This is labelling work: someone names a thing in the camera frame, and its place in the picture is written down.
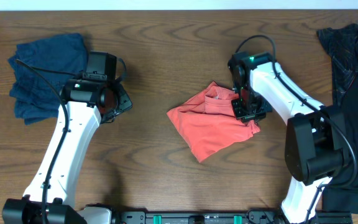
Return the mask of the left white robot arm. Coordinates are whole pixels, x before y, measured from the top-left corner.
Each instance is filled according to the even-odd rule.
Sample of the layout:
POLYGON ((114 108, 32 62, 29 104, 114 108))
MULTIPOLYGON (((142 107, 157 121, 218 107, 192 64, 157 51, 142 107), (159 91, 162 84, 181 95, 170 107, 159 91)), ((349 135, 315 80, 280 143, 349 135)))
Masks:
POLYGON ((103 123, 131 109, 119 80, 69 79, 57 93, 58 120, 43 161, 22 198, 7 199, 4 223, 119 223, 119 214, 100 203, 76 211, 75 192, 90 141, 103 123))

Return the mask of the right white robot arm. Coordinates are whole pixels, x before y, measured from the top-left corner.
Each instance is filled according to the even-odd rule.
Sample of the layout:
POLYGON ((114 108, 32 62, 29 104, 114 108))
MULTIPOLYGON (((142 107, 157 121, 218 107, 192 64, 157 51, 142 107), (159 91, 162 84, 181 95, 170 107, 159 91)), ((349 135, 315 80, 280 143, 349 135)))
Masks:
POLYGON ((268 52, 236 52, 227 66, 239 96, 232 101, 236 119, 258 121, 276 111, 287 127, 285 163, 291 173, 287 196, 276 212, 248 211, 246 223, 352 223, 350 212, 316 210, 333 177, 354 161, 340 109, 308 96, 268 52))

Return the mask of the red printed t-shirt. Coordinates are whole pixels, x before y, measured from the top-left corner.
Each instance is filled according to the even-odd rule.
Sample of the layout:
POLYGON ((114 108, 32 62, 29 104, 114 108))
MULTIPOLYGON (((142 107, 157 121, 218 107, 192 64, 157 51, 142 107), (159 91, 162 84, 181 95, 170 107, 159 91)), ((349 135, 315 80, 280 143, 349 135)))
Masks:
POLYGON ((254 121, 242 123, 236 119, 231 101, 238 98, 232 90, 211 82, 206 89, 167 112, 198 162, 260 132, 254 121))

